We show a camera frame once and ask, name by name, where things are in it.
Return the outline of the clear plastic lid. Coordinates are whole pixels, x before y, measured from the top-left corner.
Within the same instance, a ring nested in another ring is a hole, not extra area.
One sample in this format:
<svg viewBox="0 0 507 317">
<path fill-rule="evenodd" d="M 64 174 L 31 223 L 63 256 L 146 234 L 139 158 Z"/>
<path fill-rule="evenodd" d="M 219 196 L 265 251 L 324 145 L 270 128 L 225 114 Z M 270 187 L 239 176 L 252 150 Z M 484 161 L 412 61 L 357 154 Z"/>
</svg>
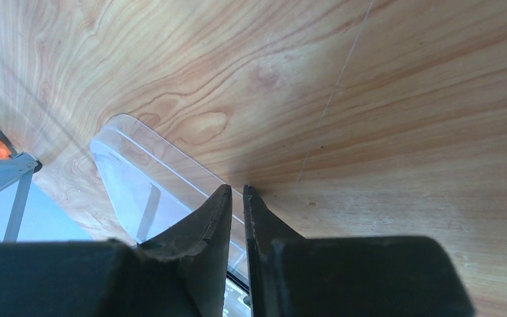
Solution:
<svg viewBox="0 0 507 317">
<path fill-rule="evenodd" d="M 118 222 L 136 243 L 171 258 L 193 248 L 201 229 L 156 236 L 199 209 L 223 180 L 128 114 L 110 118 L 90 152 Z"/>
</svg>

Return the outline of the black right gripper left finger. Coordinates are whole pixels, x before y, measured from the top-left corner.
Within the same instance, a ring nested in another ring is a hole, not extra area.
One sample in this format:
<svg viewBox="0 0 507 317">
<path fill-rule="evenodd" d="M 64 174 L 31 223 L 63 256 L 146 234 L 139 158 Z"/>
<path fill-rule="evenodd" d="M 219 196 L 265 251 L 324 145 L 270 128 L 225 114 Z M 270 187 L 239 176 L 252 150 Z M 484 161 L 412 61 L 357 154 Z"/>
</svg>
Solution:
<svg viewBox="0 0 507 317">
<path fill-rule="evenodd" d="M 0 316 L 221 316 L 232 190 L 136 246 L 0 243 Z"/>
</svg>

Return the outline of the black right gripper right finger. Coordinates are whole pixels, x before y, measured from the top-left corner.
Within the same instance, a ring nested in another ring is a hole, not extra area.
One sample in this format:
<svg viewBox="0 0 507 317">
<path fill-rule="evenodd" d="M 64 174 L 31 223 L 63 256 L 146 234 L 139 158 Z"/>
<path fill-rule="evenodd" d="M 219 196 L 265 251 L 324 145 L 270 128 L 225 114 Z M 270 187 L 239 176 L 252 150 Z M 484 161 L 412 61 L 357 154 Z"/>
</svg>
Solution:
<svg viewBox="0 0 507 317">
<path fill-rule="evenodd" d="M 427 236 L 305 238 L 243 192 L 254 316 L 474 316 L 449 255 Z"/>
</svg>

